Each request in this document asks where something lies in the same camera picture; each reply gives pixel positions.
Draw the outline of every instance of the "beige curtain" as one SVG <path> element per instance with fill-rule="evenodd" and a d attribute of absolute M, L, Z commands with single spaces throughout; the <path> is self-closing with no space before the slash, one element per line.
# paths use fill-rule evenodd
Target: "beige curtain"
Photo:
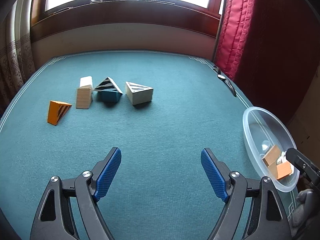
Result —
<path fill-rule="evenodd" d="M 32 0 L 17 0 L 0 24 L 0 117 L 35 72 L 30 43 Z"/>

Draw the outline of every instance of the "transparent plastic bowl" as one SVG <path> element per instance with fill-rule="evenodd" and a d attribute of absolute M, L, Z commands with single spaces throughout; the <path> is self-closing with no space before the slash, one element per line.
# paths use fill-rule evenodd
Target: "transparent plastic bowl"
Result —
<path fill-rule="evenodd" d="M 275 144 L 281 151 L 287 151 L 291 147 L 297 148 L 286 127 L 269 111 L 253 106 L 244 111 L 243 129 L 245 148 L 259 176 L 270 177 L 276 189 L 282 192 L 293 190 L 300 174 L 296 168 L 293 174 L 277 180 L 262 160 L 269 148 Z"/>

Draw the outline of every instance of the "wooden block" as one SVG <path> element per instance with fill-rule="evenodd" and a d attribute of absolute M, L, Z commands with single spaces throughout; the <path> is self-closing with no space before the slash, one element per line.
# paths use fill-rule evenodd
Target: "wooden block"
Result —
<path fill-rule="evenodd" d="M 80 78 L 80 87 L 77 89 L 76 108 L 89 109 L 92 102 L 92 76 Z"/>
<path fill-rule="evenodd" d="M 57 125 L 61 118 L 66 114 L 66 112 L 71 108 L 71 104 L 60 102 L 60 101 L 50 101 L 49 112 L 48 112 L 48 123 Z"/>
<path fill-rule="evenodd" d="M 92 89 L 81 87 L 77 89 L 76 108 L 88 109 L 92 102 Z"/>
<path fill-rule="evenodd" d="M 100 93 L 100 99 L 103 102 L 116 103 L 122 96 L 121 89 L 110 77 L 106 77 L 106 79 L 102 81 L 98 86 L 96 86 L 94 90 Z"/>
<path fill-rule="evenodd" d="M 274 161 L 276 161 L 281 155 L 281 150 L 277 145 L 273 145 L 270 150 L 266 153 L 266 155 L 262 158 L 265 165 L 268 167 Z"/>
<path fill-rule="evenodd" d="M 283 177 L 289 175 L 291 173 L 291 165 L 288 161 L 284 163 L 280 163 L 277 165 L 278 176 L 277 179 L 282 179 Z"/>
<path fill-rule="evenodd" d="M 152 87 L 147 87 L 132 82 L 126 82 L 125 84 L 125 92 L 127 93 L 127 96 L 133 106 L 152 100 Z"/>
<path fill-rule="evenodd" d="M 115 89 L 120 94 L 122 94 L 121 89 L 117 86 L 117 84 L 113 81 L 112 78 L 106 77 L 104 81 L 102 81 L 98 86 L 95 87 L 94 91 L 102 91 L 106 89 Z"/>
<path fill-rule="evenodd" d="M 268 169 L 275 178 L 278 178 L 277 161 L 271 163 L 271 165 L 268 166 Z"/>

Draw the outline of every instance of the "wall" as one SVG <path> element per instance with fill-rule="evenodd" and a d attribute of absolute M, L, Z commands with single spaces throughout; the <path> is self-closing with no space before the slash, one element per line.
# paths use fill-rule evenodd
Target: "wall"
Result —
<path fill-rule="evenodd" d="M 76 28 L 31 44 L 38 69 L 51 57 L 100 49 L 151 49 L 212 58 L 215 38 L 153 24 L 114 23 Z"/>
<path fill-rule="evenodd" d="M 320 77 L 317 74 L 287 127 L 298 150 L 320 167 Z"/>

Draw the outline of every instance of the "window frame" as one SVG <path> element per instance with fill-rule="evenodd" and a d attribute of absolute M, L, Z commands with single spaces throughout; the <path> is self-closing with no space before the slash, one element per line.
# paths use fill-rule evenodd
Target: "window frame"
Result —
<path fill-rule="evenodd" d="M 221 0 L 209 0 L 207 8 L 204 8 L 192 3 L 188 3 L 185 1 L 181 1 L 181 0 L 144 0 L 144 1 L 164 2 L 172 5 L 186 7 L 199 12 L 204 12 L 206 14 L 213 15 L 219 19 L 221 17 L 221 15 L 219 14 Z M 47 0 L 33 0 L 31 25 L 34 25 L 40 20 L 43 20 L 51 15 L 54 15 L 55 13 L 58 13 L 70 8 L 75 8 L 78 6 L 88 5 L 90 4 L 90 0 L 73 0 L 73 1 L 61 4 L 59 6 L 56 6 L 54 8 L 51 8 L 47 11 L 45 10 L 46 3 L 47 3 Z"/>
<path fill-rule="evenodd" d="M 164 25 L 216 37 L 221 18 L 221 0 L 209 0 L 207 8 L 180 0 L 89 2 L 74 0 L 45 11 L 46 0 L 32 0 L 31 42 L 66 30 L 109 23 Z"/>

